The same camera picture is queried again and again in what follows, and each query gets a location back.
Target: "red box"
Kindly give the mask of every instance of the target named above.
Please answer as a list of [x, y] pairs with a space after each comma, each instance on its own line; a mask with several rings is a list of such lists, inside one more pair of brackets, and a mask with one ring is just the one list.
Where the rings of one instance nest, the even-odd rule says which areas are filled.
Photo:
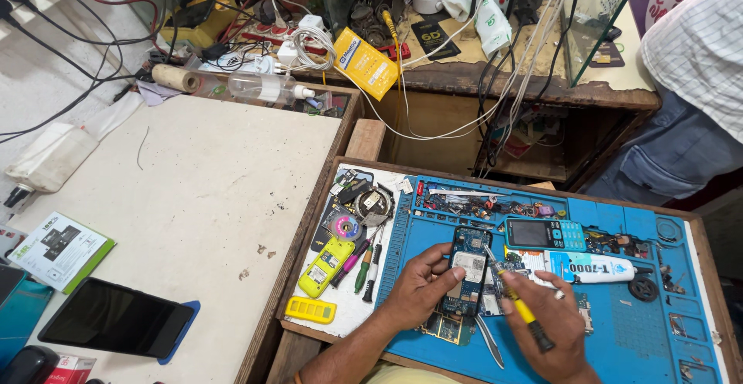
[[44, 384], [85, 384], [93, 365], [95, 358], [60, 353], [60, 361]]

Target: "white wall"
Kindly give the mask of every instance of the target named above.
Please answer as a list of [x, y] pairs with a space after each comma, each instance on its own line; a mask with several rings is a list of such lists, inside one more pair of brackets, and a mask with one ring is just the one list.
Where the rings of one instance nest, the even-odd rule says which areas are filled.
[[[140, 38], [149, 31], [127, 5], [104, 5], [92, 0], [83, 0], [101, 16], [118, 39]], [[105, 28], [74, 0], [62, 0], [73, 5], [79, 15], [93, 28], [100, 39], [111, 40]], [[56, 6], [46, 14], [74, 34], [79, 34], [72, 23]], [[12, 34], [0, 40], [0, 132], [23, 130], [43, 122], [59, 112], [86, 91], [91, 80], [77, 69], [50, 51], [42, 48], [5, 21], [0, 26], [12, 29]], [[87, 43], [79, 42], [63, 34], [40, 17], [24, 25], [32, 34], [67, 55], [90, 74], [95, 75], [103, 56]], [[144, 53], [151, 43], [122, 46], [124, 66], [135, 73], [142, 65]], [[110, 75], [113, 67], [106, 63], [101, 75]], [[78, 104], [57, 121], [81, 125], [97, 111], [111, 105], [113, 97], [127, 85], [126, 81], [111, 81], [93, 91], [86, 100]], [[5, 169], [44, 130], [28, 133], [17, 139], [0, 144], [0, 170]], [[0, 203], [5, 201], [14, 182], [0, 174]], [[7, 208], [0, 206], [0, 216]]]

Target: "person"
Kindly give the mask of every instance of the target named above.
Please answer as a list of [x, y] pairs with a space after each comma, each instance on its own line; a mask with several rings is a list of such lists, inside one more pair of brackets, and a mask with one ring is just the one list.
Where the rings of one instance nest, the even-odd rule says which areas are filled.
[[662, 206], [743, 166], [743, 0], [683, 0], [640, 50], [663, 106], [581, 194]]
[[[375, 366], [397, 333], [425, 322], [442, 297], [464, 278], [466, 272], [461, 266], [447, 269], [449, 261], [444, 256], [451, 248], [450, 243], [439, 243], [410, 259], [384, 303], [355, 331], [310, 360], [287, 384], [356, 384], [362, 379], [365, 384], [454, 383], [429, 371], [390, 364]], [[505, 273], [503, 279], [531, 308], [555, 347], [540, 353], [513, 303], [504, 299], [503, 311], [519, 348], [534, 371], [552, 384], [600, 384], [585, 359], [585, 322], [578, 313], [572, 287], [552, 273], [536, 271], [536, 275], [551, 281], [565, 297], [554, 298], [552, 290], [522, 275]]]

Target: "jeans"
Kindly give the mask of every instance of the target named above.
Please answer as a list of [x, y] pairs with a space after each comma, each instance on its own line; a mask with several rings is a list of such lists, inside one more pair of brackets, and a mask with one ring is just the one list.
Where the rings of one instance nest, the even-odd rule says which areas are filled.
[[743, 143], [697, 107], [655, 85], [663, 98], [660, 111], [578, 192], [662, 206], [743, 166]]

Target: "man's left hand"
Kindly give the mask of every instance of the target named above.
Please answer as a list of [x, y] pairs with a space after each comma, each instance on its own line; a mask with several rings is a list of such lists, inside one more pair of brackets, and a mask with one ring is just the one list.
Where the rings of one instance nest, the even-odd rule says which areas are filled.
[[438, 243], [405, 264], [389, 297], [377, 310], [395, 331], [425, 322], [444, 294], [467, 274], [461, 266], [447, 270], [449, 260], [444, 256], [451, 251], [451, 243]]

